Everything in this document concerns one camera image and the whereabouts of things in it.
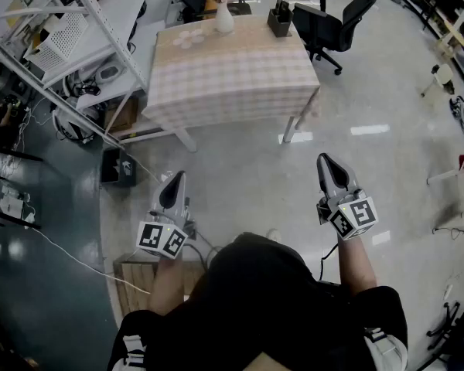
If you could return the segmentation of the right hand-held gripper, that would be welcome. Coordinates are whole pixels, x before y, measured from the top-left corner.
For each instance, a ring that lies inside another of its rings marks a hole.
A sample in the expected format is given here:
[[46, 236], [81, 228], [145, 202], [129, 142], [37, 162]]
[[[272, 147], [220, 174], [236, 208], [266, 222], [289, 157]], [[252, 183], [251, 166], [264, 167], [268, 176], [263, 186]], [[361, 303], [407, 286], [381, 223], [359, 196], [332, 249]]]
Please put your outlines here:
[[377, 224], [374, 201], [362, 189], [356, 189], [357, 178], [348, 164], [322, 153], [317, 158], [317, 171], [326, 196], [317, 204], [321, 224], [329, 223], [341, 240], [358, 237]]

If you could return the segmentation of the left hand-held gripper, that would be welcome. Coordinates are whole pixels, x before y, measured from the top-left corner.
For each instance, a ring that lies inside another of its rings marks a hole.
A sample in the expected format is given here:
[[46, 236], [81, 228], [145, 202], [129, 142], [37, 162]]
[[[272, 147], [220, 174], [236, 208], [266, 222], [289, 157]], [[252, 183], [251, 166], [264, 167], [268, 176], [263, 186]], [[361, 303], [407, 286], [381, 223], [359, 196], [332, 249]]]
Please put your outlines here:
[[188, 240], [196, 239], [196, 223], [182, 217], [186, 198], [186, 173], [178, 171], [154, 191], [149, 221], [138, 226], [136, 247], [175, 260]]

